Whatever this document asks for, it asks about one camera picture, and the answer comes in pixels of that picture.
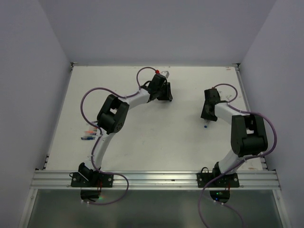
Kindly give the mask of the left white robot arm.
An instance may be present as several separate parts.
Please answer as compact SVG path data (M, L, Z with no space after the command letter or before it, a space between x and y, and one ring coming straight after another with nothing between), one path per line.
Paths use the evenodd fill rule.
M101 171L102 160L110 141L124 126L128 111L147 104L155 99L159 101L173 100L171 85L168 82L169 72L155 70L152 80L139 85L138 91L132 95L122 96L103 87L96 87L89 90L82 98L80 104L81 115L84 120L97 129L95 144L91 150L88 160L78 166L78 171L73 174L73 181L85 187L96 186L103 177L112 178L112 172ZM83 110L83 104L89 93L95 90L104 90L111 94L102 105L96 121L89 121Z

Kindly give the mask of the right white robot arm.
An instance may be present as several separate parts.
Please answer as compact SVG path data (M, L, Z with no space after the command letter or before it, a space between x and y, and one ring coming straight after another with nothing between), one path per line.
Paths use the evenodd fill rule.
M227 101L221 100L215 88L205 90L204 96L201 118L207 122L221 119L231 126L231 149L212 170L211 180L220 187L228 182L228 175L235 173L247 158L266 151L268 140L263 117L230 107Z

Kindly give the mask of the aluminium right side rail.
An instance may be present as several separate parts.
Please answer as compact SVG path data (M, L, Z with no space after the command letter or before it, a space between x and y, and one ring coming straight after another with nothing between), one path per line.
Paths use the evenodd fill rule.
M265 124L264 124L264 119L261 114L256 113L256 112L251 112L249 103L247 100L247 95L242 83L241 75L240 75L240 70L239 70L239 64L235 64L234 66L238 82L240 85L241 93L245 102L246 110L241 111L242 113L246 114L247 122L250 122L249 119L252 121L252 126L249 127L250 130L253 131L253 133L250 133L248 135L248 139L246 139L246 142L248 141L250 145L254 147L256 152L253 152L251 155L247 156L244 158L244 161L248 161L249 159L255 159L255 158L261 158L264 157L263 153L267 150L268 148L268 139L266 135L266 130L265 130Z

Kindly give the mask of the aluminium rail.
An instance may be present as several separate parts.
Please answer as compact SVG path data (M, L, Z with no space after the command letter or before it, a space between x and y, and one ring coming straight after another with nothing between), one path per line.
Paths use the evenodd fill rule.
M264 124L264 119L261 114L256 113L256 112L251 112L249 103L247 100L247 95L242 83L241 75L240 75L240 70L239 70L239 64L235 64L234 66L238 82L240 85L241 93L245 102L246 110L241 111L242 113L246 114L247 122L250 122L249 119L252 121L252 126L249 127L250 130L253 131L253 133L250 133L248 135L248 139L246 139L246 142L248 141L250 145L254 147L256 152L253 152L251 155L247 156L244 158L244 161L248 161L249 159L255 159L255 158L261 158L264 157L263 153L267 150L268 148L268 139L266 135L266 130L265 130L265 124Z
M96 190L71 187L71 171L35 171L30 184L36 190ZM120 171L113 185L106 190L201 190L197 171ZM279 190L280 183L275 171L239 171L238 188L212 188L213 190Z

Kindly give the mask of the aluminium front rail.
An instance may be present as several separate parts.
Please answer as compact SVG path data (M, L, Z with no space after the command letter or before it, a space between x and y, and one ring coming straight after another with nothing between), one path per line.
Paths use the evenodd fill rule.
M71 171L35 171L30 184L36 190L96 190L71 187ZM113 185L106 190L201 190L197 171L120 171ZM275 171L239 171L238 188L212 188L213 190L279 190L280 183Z

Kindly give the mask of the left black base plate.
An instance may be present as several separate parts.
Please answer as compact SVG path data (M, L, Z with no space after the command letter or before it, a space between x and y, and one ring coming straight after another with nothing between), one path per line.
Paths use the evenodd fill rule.
M69 174L71 177L71 187L79 188L111 188L113 185L114 176L109 174L102 174L94 171L88 176L84 176L79 172L72 172Z

